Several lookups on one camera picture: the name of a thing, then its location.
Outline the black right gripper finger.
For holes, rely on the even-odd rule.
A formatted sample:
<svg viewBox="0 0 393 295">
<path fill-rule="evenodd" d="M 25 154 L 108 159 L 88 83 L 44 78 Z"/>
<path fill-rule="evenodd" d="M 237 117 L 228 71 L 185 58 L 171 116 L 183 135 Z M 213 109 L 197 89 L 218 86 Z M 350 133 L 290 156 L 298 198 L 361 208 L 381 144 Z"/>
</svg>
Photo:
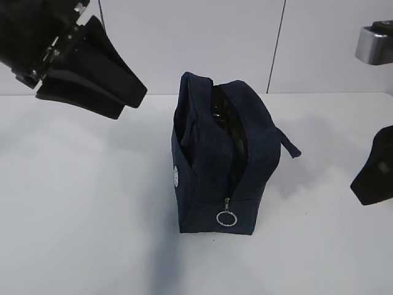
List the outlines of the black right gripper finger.
<svg viewBox="0 0 393 295">
<path fill-rule="evenodd" d="M 350 185 L 363 206 L 392 198 L 392 127 L 374 137 L 368 159 Z"/>
</svg>

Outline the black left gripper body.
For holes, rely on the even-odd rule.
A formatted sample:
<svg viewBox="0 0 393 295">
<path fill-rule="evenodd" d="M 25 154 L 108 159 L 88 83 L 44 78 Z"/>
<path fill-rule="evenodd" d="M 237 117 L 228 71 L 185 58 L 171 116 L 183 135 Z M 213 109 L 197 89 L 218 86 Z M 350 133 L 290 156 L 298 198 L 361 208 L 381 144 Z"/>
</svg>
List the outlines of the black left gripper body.
<svg viewBox="0 0 393 295">
<path fill-rule="evenodd" d="M 1 1 L 1 63 L 33 89 L 53 42 L 76 24 L 89 1 Z"/>
</svg>

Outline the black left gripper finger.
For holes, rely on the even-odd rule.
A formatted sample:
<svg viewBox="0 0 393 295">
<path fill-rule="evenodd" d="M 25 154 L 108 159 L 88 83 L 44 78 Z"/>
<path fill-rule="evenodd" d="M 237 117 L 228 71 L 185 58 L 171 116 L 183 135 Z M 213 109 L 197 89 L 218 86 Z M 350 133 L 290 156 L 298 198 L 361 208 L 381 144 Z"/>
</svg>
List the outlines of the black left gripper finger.
<svg viewBox="0 0 393 295">
<path fill-rule="evenodd" d="M 87 51 L 82 63 L 87 68 L 88 79 L 119 102 L 138 108 L 147 88 L 118 54 L 102 23 L 92 16 L 81 29 Z"/>
<path fill-rule="evenodd" d="M 84 76 L 69 70 L 49 71 L 36 98 L 70 104 L 117 120 L 126 103 L 118 96 L 117 84 L 107 75 Z"/>
</svg>

